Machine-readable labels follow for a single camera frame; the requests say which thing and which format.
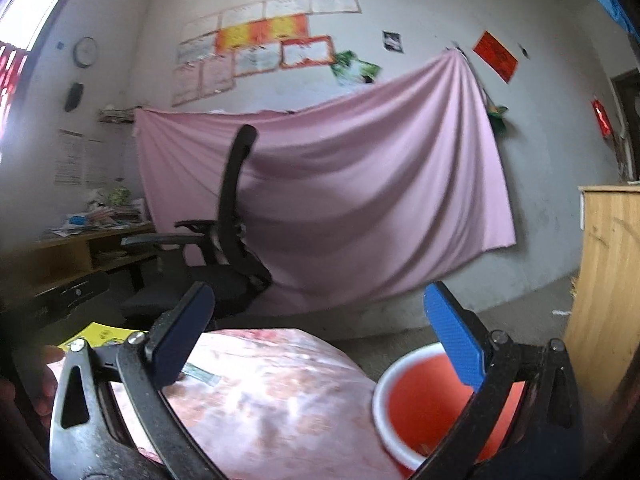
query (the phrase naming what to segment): human hand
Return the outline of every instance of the human hand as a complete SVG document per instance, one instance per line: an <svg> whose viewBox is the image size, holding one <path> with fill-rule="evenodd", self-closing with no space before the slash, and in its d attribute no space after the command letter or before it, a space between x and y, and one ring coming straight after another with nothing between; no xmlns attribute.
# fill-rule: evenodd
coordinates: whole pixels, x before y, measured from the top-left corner
<svg viewBox="0 0 640 480"><path fill-rule="evenodd" d="M65 356L65 352L57 346L45 346L42 349L42 365L44 375L42 378L42 396L34 403L33 409L40 416L42 425L49 429L51 426L51 413L53 411L53 401L58 389L58 381L48 364L56 363ZM14 402L15 387L9 381L0 378L0 400Z"/></svg>

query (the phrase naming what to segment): poster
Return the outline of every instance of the poster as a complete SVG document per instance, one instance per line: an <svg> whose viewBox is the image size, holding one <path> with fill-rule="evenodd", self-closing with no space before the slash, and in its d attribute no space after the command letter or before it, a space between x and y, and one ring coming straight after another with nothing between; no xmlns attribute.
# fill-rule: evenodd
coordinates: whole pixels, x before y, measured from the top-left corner
<svg viewBox="0 0 640 480"><path fill-rule="evenodd" d="M331 65L335 79L340 86L359 86L375 83L381 67L362 61L352 50L335 54L335 63Z"/></svg>
<svg viewBox="0 0 640 480"><path fill-rule="evenodd" d="M397 32L382 32L382 40L385 45L385 48L389 52L398 52L399 54L404 54L404 50L402 49L402 39L400 38L400 34Z"/></svg>
<svg viewBox="0 0 640 480"><path fill-rule="evenodd" d="M106 186L108 180L105 142L86 139L84 143L84 183L90 187Z"/></svg>
<svg viewBox="0 0 640 480"><path fill-rule="evenodd" d="M335 14L336 12L362 12L358 0L311 0L313 14Z"/></svg>
<svg viewBox="0 0 640 480"><path fill-rule="evenodd" d="M474 52L493 68L506 83L511 81L518 67L518 60L487 31L478 41Z"/></svg>
<svg viewBox="0 0 640 480"><path fill-rule="evenodd" d="M209 97L234 87L234 56L212 56L202 60L200 97Z"/></svg>
<svg viewBox="0 0 640 480"><path fill-rule="evenodd" d="M334 44L329 36L282 42L283 68L328 65L334 62Z"/></svg>
<svg viewBox="0 0 640 480"><path fill-rule="evenodd" d="M221 28L233 27L242 23L256 22L264 18L264 2L247 4L222 13Z"/></svg>
<svg viewBox="0 0 640 480"><path fill-rule="evenodd" d="M280 42L236 50L235 75L244 76L276 70L282 58Z"/></svg>
<svg viewBox="0 0 640 480"><path fill-rule="evenodd" d="M56 173L53 183L57 186L82 184L82 135L59 130L56 138Z"/></svg>
<svg viewBox="0 0 640 480"><path fill-rule="evenodd" d="M214 53L217 35L213 32L178 45L178 65L211 56Z"/></svg>
<svg viewBox="0 0 640 480"><path fill-rule="evenodd" d="M281 16L261 22L260 43L271 41L294 40L296 38L308 38L309 26L306 14L293 16Z"/></svg>
<svg viewBox="0 0 640 480"><path fill-rule="evenodd" d="M263 27L263 22L251 22L222 28L216 38L216 53L224 54L234 48L261 44Z"/></svg>
<svg viewBox="0 0 640 480"><path fill-rule="evenodd" d="M219 14L210 14L187 23L182 29L180 41L192 40L193 38L199 38L205 34L210 34L218 30L220 24Z"/></svg>
<svg viewBox="0 0 640 480"><path fill-rule="evenodd" d="M200 90L202 62L186 63L174 70L172 105L178 106L196 100Z"/></svg>
<svg viewBox="0 0 640 480"><path fill-rule="evenodd" d="M311 0L267 0L264 5L264 17L267 19L310 12Z"/></svg>

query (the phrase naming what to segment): blue object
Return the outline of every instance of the blue object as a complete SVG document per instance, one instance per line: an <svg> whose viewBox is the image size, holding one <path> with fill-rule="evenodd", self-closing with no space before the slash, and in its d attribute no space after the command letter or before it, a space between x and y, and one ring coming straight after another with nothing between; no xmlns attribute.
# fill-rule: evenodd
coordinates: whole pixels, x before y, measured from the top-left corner
<svg viewBox="0 0 640 480"><path fill-rule="evenodd" d="M478 391L484 382L484 352L461 318L463 309L451 293L431 283L424 290L424 313L463 384Z"/></svg>
<svg viewBox="0 0 640 480"><path fill-rule="evenodd" d="M625 9L622 8L618 0L598 0L600 4L607 11L609 16L624 29L627 34L632 34L636 37L636 40L640 41L640 32L636 30L633 23L626 14Z"/></svg>
<svg viewBox="0 0 640 480"><path fill-rule="evenodd" d="M69 218L68 222L71 225L86 225L87 219L84 216L72 216Z"/></svg>
<svg viewBox="0 0 640 480"><path fill-rule="evenodd" d="M156 322L157 329L151 331L151 339L146 346L156 389L175 383L198 338L211 320L215 304L211 287L196 282L178 305L166 313L164 319Z"/></svg>

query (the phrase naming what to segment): yellow paper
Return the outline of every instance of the yellow paper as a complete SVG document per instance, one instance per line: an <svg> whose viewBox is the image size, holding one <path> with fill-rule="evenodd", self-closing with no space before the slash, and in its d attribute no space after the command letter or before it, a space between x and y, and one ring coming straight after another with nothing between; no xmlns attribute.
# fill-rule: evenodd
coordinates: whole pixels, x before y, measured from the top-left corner
<svg viewBox="0 0 640 480"><path fill-rule="evenodd" d="M255 44L252 29L253 23L243 23L233 27L223 28L218 34L218 52L226 52L239 46L251 46Z"/></svg>
<svg viewBox="0 0 640 480"><path fill-rule="evenodd" d="M306 16L304 14L298 16L281 16L266 20L267 35L263 40L295 40L297 38L306 38L308 30L306 26Z"/></svg>
<svg viewBox="0 0 640 480"><path fill-rule="evenodd" d="M75 336L58 345L58 347L67 352L69 350L69 344L78 338L85 339L91 348L98 348L98 346L103 345L117 345L122 343L133 332L140 332L140 330L116 328L113 326L101 325L99 323L91 323Z"/></svg>

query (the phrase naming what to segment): pink bedsheet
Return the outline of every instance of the pink bedsheet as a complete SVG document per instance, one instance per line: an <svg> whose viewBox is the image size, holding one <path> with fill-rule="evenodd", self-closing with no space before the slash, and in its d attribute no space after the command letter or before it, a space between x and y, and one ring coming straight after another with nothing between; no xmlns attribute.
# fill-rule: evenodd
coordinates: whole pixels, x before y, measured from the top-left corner
<svg viewBox="0 0 640 480"><path fill-rule="evenodd" d="M296 314L399 294L515 243L482 95L463 56L295 114L136 113L138 156L160 232L215 218L237 129L260 137L244 166L247 243L274 285L254 314Z"/></svg>

